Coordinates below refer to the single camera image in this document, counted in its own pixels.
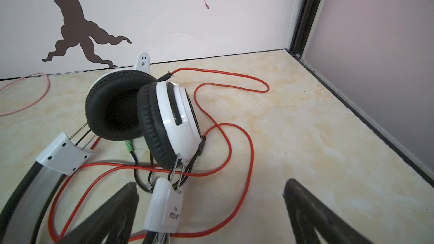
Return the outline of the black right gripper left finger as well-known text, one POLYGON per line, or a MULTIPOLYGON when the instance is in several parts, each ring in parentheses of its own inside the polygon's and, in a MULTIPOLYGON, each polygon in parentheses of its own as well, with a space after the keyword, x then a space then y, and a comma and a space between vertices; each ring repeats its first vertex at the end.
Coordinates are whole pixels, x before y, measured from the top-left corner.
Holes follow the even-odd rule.
POLYGON ((59 244, 126 244, 139 203, 136 184, 124 185, 59 244))

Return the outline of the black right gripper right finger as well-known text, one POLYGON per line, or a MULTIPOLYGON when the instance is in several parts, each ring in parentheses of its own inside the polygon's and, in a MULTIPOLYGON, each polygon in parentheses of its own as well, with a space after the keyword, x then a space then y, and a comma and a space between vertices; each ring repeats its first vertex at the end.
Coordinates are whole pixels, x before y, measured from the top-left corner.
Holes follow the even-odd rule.
POLYGON ((370 244, 371 241, 342 220, 296 179, 284 188, 284 201, 298 244, 370 244))

